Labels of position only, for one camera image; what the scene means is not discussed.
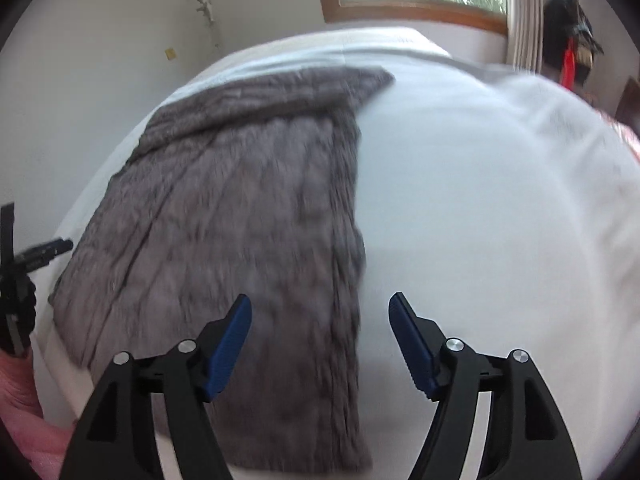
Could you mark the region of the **grey quilted floral jacket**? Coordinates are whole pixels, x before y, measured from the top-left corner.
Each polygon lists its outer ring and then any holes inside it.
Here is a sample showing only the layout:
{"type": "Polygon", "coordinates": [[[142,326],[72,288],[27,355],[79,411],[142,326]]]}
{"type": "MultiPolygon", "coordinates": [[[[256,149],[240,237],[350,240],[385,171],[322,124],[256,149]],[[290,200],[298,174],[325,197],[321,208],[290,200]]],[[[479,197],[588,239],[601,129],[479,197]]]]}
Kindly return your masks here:
{"type": "Polygon", "coordinates": [[[360,472],[355,220],[360,107],[379,67],[237,79],[159,108],[108,182],[49,302],[70,360],[157,356],[222,318],[253,321],[207,411],[234,466],[360,472]]]}

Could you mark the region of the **white bed sheet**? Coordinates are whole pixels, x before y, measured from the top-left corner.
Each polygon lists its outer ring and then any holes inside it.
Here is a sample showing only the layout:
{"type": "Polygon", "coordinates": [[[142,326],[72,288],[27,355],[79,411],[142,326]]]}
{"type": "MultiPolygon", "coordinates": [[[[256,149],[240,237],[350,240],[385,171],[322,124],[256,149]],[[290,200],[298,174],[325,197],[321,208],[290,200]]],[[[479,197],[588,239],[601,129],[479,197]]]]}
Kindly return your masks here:
{"type": "Polygon", "coordinates": [[[610,478],[639,418],[639,164],[585,101],[547,79],[452,58],[407,27],[317,32],[202,70],[182,99],[280,70],[381,66],[359,114],[360,419],[372,479],[405,479],[434,404],[388,322],[416,313],[480,353],[526,350],[587,479],[610,478]]]}

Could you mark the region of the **pink floral quilt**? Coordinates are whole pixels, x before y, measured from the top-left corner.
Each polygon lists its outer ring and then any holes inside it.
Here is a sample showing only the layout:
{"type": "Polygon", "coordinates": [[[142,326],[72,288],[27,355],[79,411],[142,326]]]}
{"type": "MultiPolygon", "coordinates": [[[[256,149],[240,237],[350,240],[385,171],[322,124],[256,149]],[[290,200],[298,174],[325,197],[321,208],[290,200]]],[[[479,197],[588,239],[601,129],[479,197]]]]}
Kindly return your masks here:
{"type": "Polygon", "coordinates": [[[597,108],[596,112],[616,132],[620,140],[626,144],[626,147],[634,154],[634,158],[640,162],[640,141],[634,130],[606,114],[604,110],[597,108]]]}

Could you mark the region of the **dark wooden headboard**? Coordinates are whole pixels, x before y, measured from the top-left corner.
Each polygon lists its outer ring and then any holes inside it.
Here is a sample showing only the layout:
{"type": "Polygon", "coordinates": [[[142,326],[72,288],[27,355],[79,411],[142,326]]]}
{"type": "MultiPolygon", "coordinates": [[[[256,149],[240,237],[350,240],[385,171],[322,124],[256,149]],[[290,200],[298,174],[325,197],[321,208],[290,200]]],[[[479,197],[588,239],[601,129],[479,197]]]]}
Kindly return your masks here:
{"type": "Polygon", "coordinates": [[[614,118],[640,136],[640,84],[637,79],[628,79],[614,118]]]}

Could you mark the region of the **red hanging bag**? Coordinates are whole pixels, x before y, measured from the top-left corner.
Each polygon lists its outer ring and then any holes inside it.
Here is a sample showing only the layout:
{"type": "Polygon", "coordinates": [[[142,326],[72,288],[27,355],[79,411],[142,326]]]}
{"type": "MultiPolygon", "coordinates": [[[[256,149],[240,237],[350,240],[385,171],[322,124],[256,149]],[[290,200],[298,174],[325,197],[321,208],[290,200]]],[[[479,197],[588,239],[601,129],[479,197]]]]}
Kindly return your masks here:
{"type": "Polygon", "coordinates": [[[560,85],[567,90],[572,91],[575,83],[576,74],[576,48],[574,39],[567,41],[566,49],[563,54],[563,64],[560,73],[560,85]]]}

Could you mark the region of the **white pleated curtain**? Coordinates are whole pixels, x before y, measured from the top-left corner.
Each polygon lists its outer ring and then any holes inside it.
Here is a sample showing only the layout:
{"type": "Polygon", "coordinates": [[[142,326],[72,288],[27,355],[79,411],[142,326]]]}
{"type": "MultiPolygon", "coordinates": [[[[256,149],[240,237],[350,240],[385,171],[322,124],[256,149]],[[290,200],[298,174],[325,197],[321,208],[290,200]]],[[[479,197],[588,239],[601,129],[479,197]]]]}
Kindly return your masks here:
{"type": "Polygon", "coordinates": [[[539,73],[542,67],[542,0],[506,0],[506,64],[539,73]]]}

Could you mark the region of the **yellow wall outlet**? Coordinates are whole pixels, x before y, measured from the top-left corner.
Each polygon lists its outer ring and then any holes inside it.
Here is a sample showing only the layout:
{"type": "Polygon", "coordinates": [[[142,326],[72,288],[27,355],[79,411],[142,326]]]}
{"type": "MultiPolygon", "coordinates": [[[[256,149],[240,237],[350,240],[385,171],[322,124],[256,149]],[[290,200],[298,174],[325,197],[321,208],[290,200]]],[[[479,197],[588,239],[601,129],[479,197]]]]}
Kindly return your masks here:
{"type": "Polygon", "coordinates": [[[166,49],[165,55],[168,61],[172,61],[177,57],[177,53],[173,48],[166,49]]]}

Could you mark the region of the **white wall pipe fixture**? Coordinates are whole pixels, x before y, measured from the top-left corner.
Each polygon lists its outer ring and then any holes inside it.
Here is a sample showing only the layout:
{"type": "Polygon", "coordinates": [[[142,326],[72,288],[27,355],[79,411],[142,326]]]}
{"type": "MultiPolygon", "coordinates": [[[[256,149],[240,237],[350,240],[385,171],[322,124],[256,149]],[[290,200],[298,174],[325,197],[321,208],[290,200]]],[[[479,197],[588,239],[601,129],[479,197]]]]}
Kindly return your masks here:
{"type": "Polygon", "coordinates": [[[213,25],[216,23],[214,17],[214,9],[213,3],[210,0],[196,0],[198,2],[198,8],[196,9],[198,13],[203,14],[209,25],[213,25]]]}

